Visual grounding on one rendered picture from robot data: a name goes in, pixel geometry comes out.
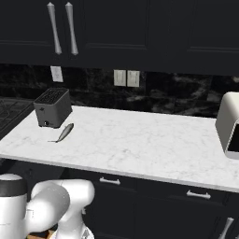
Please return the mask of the black hob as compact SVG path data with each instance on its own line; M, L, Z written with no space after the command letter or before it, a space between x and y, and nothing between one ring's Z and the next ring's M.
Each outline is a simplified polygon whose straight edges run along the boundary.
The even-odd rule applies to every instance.
M31 100L0 97L0 140L34 110Z

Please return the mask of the grey fish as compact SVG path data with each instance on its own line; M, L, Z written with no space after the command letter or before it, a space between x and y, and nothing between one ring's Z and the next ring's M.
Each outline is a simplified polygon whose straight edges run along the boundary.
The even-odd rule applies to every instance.
M73 130L73 128L74 128L74 124L73 124L73 123L68 124L68 125L63 129L63 131L61 132L60 136L59 136L58 139L56 140L56 143L59 143L59 142L63 141L63 140L71 133L71 131Z

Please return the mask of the black base cupboard door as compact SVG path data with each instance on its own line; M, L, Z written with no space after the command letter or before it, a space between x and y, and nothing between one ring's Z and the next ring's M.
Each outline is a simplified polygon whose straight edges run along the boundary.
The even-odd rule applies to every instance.
M216 239L221 204L190 199L140 197L136 204L136 239Z
M134 239L135 192L94 184L95 196L83 216L95 239Z

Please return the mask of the white wall socket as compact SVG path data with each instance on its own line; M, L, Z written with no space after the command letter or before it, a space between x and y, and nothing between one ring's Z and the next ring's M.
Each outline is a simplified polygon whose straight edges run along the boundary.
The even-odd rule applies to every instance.
M52 80L54 82L63 82L63 73L60 66L52 66L50 68Z

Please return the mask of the dark grey toaster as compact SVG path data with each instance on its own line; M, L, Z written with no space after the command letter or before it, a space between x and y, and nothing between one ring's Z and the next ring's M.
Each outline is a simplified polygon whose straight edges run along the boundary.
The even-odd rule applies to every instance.
M40 127L60 128L72 112L69 90L49 88L34 101Z

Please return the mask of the white microwave oven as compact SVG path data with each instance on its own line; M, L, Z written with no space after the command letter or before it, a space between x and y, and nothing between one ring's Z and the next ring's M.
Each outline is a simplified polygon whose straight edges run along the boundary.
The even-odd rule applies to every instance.
M229 91L223 95L216 129L224 154L239 160L239 92Z

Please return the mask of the black wall cupboard door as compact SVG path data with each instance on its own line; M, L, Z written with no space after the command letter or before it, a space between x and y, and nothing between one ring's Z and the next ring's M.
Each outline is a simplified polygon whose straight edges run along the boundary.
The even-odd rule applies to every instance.
M78 55L65 4L73 5ZM166 69L170 0L62 0L67 64L139 71Z
M55 53L49 2L55 6L61 55ZM62 27L61 0L0 0L0 63L60 64Z
M239 0L174 0L169 70L239 77Z

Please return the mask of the black drawer front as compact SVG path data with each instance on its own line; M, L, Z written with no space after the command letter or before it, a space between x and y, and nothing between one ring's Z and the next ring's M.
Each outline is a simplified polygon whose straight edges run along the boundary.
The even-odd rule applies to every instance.
M154 203L185 203L225 206L228 193L222 190L180 185L146 179L137 180L137 191L142 199Z
M137 182L133 177L118 176L92 171L65 168L61 179L86 179L92 182L97 188L112 188L116 190L136 191Z

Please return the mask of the white wall switch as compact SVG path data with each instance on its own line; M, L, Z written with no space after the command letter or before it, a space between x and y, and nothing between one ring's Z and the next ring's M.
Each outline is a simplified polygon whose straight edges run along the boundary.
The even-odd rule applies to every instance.
M127 86L128 87L138 87L139 86L139 71L128 71L127 72Z
M114 85L115 86L126 86L126 71L125 70L115 70L114 71Z

